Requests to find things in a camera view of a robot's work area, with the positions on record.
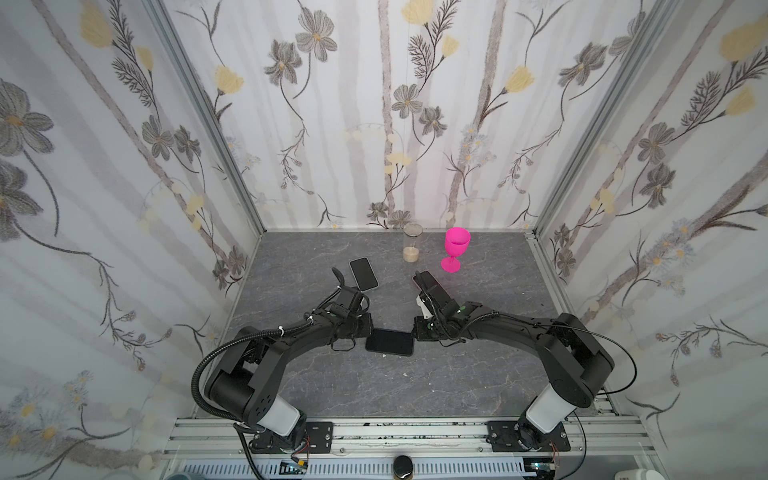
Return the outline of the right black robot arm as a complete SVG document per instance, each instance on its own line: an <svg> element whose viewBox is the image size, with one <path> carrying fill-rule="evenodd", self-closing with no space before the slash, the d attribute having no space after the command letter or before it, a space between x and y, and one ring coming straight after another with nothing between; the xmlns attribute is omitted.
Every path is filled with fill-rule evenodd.
<svg viewBox="0 0 768 480"><path fill-rule="evenodd" d="M577 317L562 313L536 319L504 313L478 302L439 301L421 293L421 314L413 336L420 342L483 340L536 356L548 378L546 387L526 407L502 444L515 451L536 451L555 443L570 414L589 407L613 372L608 351Z"/></svg>

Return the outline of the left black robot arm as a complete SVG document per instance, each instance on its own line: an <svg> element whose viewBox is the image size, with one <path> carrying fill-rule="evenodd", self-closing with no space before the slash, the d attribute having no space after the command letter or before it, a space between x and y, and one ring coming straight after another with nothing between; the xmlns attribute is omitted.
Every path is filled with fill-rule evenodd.
<svg viewBox="0 0 768 480"><path fill-rule="evenodd" d="M289 363L341 340L355 342L373 332L368 297L356 287L338 286L303 319L271 330L242 328L234 339L208 353L190 381L200 410L231 420L245 435L270 432L282 450L307 442L307 416L279 395Z"/></svg>

